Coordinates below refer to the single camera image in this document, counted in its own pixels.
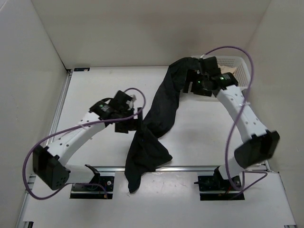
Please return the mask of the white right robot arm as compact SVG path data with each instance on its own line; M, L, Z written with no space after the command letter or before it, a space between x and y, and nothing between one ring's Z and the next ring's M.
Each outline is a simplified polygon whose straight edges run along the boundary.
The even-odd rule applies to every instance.
M200 74L190 70L183 92L217 98L234 121L232 127L240 134L242 145L235 149L233 157L226 157L225 163L214 171L213 184L217 189L226 189L246 168L273 157L280 140L279 133L269 131L258 119L232 73Z

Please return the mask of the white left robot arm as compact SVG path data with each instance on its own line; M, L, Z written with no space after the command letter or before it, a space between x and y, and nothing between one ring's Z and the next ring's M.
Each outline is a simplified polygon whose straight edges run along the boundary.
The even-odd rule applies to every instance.
M133 117L132 101L117 103L111 98L95 103L77 125L46 147L37 146L33 151L33 171L52 190L58 190L69 183L83 183L89 190L95 190L100 183L100 174L91 165L69 165L73 154L88 140L104 130L115 120L115 132L128 133L137 130L143 121L139 113Z

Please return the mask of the black trousers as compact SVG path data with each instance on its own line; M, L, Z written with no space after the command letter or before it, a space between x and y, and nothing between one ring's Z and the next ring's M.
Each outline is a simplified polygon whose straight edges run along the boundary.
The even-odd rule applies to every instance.
M143 119L140 129L135 132L126 163L125 177L130 193L135 193L146 172L172 160L168 150L159 142L174 125L180 102L180 92L185 86L190 70L199 70L199 60L184 57L169 65L166 75L157 89L152 105Z

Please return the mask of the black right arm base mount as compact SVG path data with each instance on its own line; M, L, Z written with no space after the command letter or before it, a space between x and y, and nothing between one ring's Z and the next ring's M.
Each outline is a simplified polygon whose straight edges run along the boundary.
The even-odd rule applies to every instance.
M199 187L201 201L245 200L243 193L232 187L228 180L217 183L213 176L198 176L194 184Z

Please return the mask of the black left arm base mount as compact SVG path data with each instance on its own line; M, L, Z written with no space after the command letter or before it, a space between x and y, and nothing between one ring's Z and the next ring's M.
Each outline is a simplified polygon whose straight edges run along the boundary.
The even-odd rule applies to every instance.
M73 184L70 198L82 200L111 200L114 192L114 172L100 173L98 185Z

